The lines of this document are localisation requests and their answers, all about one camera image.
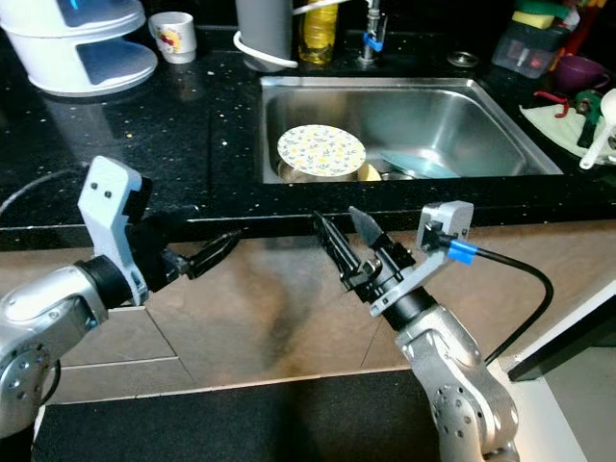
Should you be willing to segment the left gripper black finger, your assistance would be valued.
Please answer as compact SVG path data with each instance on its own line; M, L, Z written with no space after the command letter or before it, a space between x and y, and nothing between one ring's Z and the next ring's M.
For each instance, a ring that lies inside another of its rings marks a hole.
M208 269L207 256L194 255L186 258L176 252L168 253L168 282L179 280L181 277L196 280Z
M208 271L218 265L221 260L235 249L241 241L242 229L229 230L229 232L219 235L214 241L210 241L202 246L197 252L198 271Z

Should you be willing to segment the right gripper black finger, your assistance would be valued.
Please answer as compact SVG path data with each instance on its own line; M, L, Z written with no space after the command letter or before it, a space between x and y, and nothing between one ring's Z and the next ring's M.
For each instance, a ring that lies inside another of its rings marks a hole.
M347 237L336 228L333 221L318 212L313 212L313 227L320 238L322 249L339 270L340 280L350 280L358 270L358 258Z
M366 246L371 249L378 249L386 243L386 233L383 232L373 217L353 206L350 206L350 216L353 227L360 234Z

